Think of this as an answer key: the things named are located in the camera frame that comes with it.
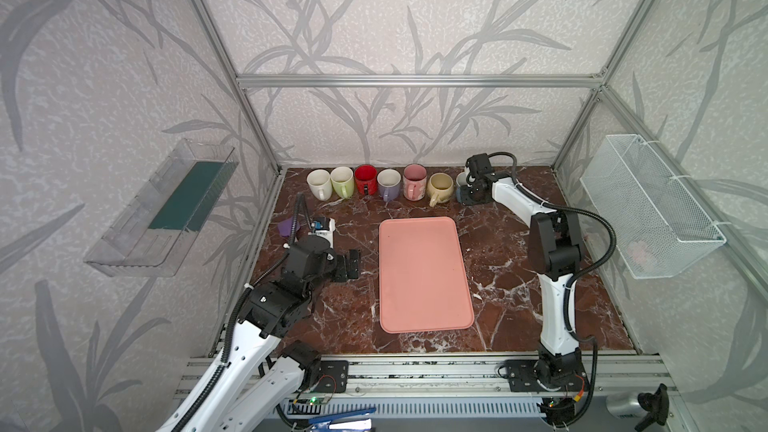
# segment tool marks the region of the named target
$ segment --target blue mug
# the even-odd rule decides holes
[[[379,183],[379,195],[384,202],[391,202],[400,195],[400,172],[394,168],[380,171],[376,181]]]

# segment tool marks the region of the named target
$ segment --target pink mug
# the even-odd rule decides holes
[[[427,190],[427,169],[411,164],[402,173],[402,194],[408,200],[421,200]]]

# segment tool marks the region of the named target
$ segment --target white wire mesh basket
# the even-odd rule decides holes
[[[712,218],[639,135],[606,136],[581,177],[635,278],[681,273],[725,243]]]

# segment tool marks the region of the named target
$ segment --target brown marble surface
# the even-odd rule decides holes
[[[446,172],[451,177],[460,171],[428,168],[430,175]],[[285,239],[276,224],[290,217],[293,197],[304,192],[311,214],[336,220],[334,248],[342,253],[360,250],[360,278],[345,284],[326,283],[317,294],[314,314],[296,323],[284,344],[299,339],[322,354],[536,350],[542,330],[542,295],[526,257],[528,227],[509,210],[496,203],[462,206],[455,198],[434,208],[428,206],[427,198],[410,202],[400,196],[385,204],[379,196],[362,197],[357,192],[349,200],[334,194],[331,200],[319,202],[306,184],[309,172],[288,170],[254,275],[283,254]],[[518,174],[541,197],[564,203],[549,168],[521,167]],[[456,221],[475,323],[463,330],[388,334],[379,323],[379,223],[388,218],[434,216]],[[576,328],[582,336],[594,334],[601,349],[632,349],[596,274],[576,284]]]

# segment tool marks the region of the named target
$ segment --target light green mug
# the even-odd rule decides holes
[[[349,167],[337,167],[331,171],[333,190],[341,198],[350,198],[355,193],[355,173]]]

